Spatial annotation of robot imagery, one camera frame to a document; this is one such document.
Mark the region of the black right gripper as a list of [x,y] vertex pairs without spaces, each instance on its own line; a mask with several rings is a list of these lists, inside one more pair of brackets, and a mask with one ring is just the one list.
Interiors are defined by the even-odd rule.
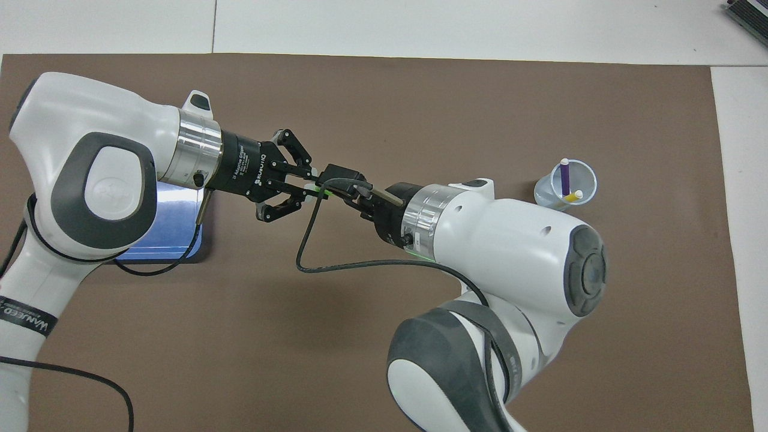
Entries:
[[[347,169],[340,165],[327,165],[316,180],[316,186],[321,188],[324,182],[337,178],[351,179],[361,181],[363,184],[368,184],[365,176],[357,170]],[[408,244],[409,242],[412,242],[412,235],[403,233],[403,228],[401,227],[403,216],[411,199],[423,188],[424,187],[420,184],[406,182],[399,182],[386,188],[387,192],[394,194],[395,197],[403,200],[404,203],[401,207],[395,207],[395,205],[390,204],[379,197],[373,197],[373,200],[365,199],[364,197],[357,197],[357,199],[345,197],[343,202],[355,211],[359,211],[360,218],[373,220],[377,235],[382,240],[389,244]],[[346,185],[335,184],[326,186],[326,189],[357,191],[356,186],[349,183]]]

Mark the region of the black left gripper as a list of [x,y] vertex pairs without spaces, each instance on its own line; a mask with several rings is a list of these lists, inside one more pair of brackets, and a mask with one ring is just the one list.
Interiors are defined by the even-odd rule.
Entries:
[[[283,154],[277,146],[288,151],[293,165],[283,161]],[[284,202],[275,206],[265,202],[279,194],[279,191],[267,188],[267,181],[281,182],[283,173],[317,180],[310,154],[290,129],[276,131],[272,142],[258,142],[242,135],[223,133],[221,150],[218,168],[213,175],[213,189],[242,195],[252,202],[262,202],[257,204],[259,221],[269,223],[296,212],[307,199],[328,199],[328,193],[320,193],[315,186],[309,189],[287,186],[286,190],[280,190],[290,195]]]

